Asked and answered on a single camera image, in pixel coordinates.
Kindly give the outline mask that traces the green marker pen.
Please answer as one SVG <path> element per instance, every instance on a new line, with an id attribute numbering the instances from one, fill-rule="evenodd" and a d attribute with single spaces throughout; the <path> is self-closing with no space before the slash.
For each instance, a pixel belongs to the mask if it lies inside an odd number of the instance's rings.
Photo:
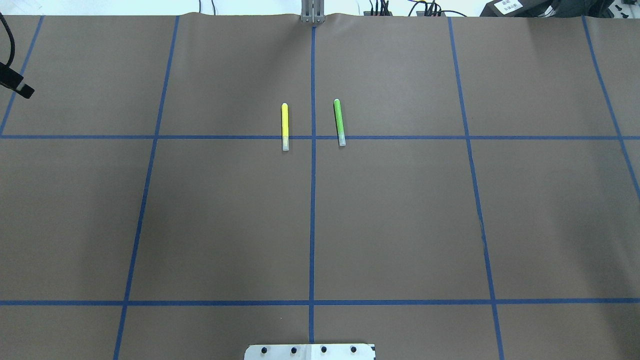
<path id="1" fill-rule="evenodd" d="M 340 147 L 346 146 L 346 133 L 345 123 L 343 119 L 342 103 L 339 98 L 333 101 L 334 120 L 337 132 L 338 145 Z"/>

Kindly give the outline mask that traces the yellow marker pen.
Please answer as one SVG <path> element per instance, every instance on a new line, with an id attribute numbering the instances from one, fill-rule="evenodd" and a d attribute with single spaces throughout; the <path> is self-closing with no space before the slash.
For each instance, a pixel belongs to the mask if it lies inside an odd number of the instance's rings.
<path id="1" fill-rule="evenodd" d="M 283 152 L 290 150 L 290 108 L 284 102 L 280 107 L 281 111 L 281 149 Z"/>

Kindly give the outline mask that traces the black power adapter box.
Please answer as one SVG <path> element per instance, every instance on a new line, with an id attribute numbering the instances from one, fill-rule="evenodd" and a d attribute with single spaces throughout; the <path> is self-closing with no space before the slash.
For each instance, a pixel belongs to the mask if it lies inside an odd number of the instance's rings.
<path id="1" fill-rule="evenodd" d="M 553 0 L 492 0 L 480 12 L 481 18 L 536 18 L 546 13 Z"/>

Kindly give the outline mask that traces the aluminium frame post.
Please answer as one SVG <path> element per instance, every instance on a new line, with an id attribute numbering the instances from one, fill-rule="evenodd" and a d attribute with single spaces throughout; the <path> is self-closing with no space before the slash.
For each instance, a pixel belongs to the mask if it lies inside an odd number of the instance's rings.
<path id="1" fill-rule="evenodd" d="M 325 22 L 324 0 L 301 0 L 301 22 L 307 25 L 320 25 Z"/>

